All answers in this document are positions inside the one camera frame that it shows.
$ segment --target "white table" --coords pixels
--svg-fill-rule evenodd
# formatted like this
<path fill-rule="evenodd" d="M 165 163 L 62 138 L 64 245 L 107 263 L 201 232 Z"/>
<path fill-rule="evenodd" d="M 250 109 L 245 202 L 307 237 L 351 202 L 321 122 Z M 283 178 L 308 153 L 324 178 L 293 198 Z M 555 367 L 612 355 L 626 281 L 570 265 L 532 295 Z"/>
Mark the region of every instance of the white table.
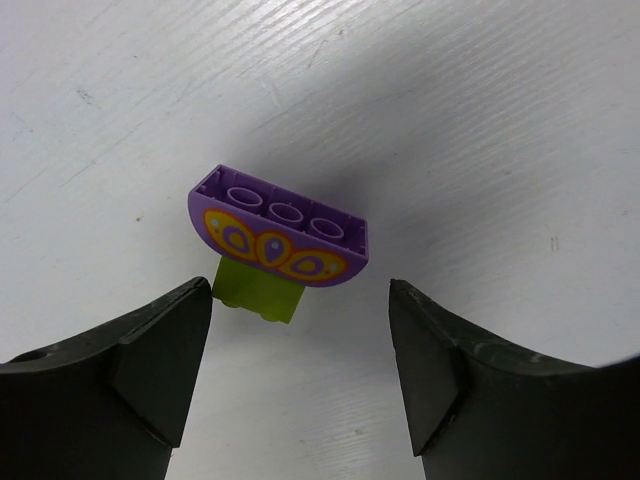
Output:
<path fill-rule="evenodd" d="M 225 163 L 369 220 L 290 326 L 216 304 L 169 479 L 423 478 L 391 277 L 590 365 L 640 341 L 637 0 L 0 2 L 2 361 L 217 255 Z"/>

